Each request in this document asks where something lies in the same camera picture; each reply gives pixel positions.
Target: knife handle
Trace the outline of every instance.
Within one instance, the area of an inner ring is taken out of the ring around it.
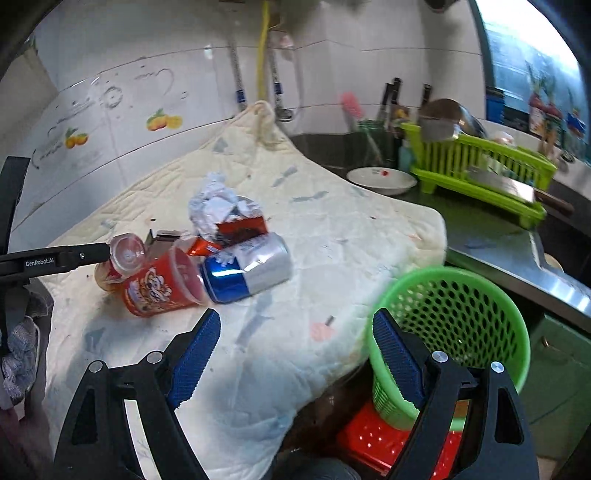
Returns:
[[[534,196],[537,201],[542,202],[544,205],[559,211],[567,217],[574,213],[574,207],[569,202],[565,202],[564,200],[556,198],[555,196],[546,193],[543,190],[534,189]]]

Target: kitchen counter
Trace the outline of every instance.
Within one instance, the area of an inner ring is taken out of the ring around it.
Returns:
[[[437,210],[447,226],[447,262],[476,272],[591,335],[591,290],[549,266],[540,236],[479,200],[415,187],[400,200]]]

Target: green cabinet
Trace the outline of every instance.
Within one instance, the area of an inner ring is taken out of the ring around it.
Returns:
[[[536,454],[562,460],[591,423],[591,340],[544,316],[530,331],[530,342],[521,401]]]

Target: red plastic basket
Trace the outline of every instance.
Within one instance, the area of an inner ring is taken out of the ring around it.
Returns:
[[[386,475],[398,458],[410,432],[384,422],[369,400],[337,435],[337,444],[352,458]],[[460,446],[460,432],[450,432],[441,451],[432,479],[447,478]]]

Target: orange cup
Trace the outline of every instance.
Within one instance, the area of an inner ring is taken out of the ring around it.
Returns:
[[[150,317],[208,302],[197,267],[178,247],[172,247],[151,265],[123,283],[123,301],[139,317]]]

